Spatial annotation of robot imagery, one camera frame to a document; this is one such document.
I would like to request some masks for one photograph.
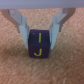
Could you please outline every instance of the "dark blue cube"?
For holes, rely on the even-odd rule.
[[[48,58],[50,38],[48,30],[31,29],[28,39],[29,56],[33,58]]]

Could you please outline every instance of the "yellow letter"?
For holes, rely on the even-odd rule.
[[[41,43],[41,33],[39,33],[39,43]]]
[[[40,48],[39,54],[34,53],[35,56],[41,56],[42,55],[42,49]]]

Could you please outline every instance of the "purple block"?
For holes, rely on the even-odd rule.
[[[28,39],[29,56],[33,58],[48,58],[50,39],[48,30],[31,29]]]

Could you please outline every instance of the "carpeted floor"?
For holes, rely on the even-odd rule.
[[[19,11],[30,29],[49,30],[59,9]],[[30,58],[21,35],[0,12],[0,84],[84,84],[84,8],[65,23],[48,59]]]

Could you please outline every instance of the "floor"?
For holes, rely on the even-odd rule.
[[[30,29],[49,30],[59,9],[20,9]],[[0,12],[0,84],[84,84],[84,8],[64,24],[49,58],[28,55],[22,36]]]

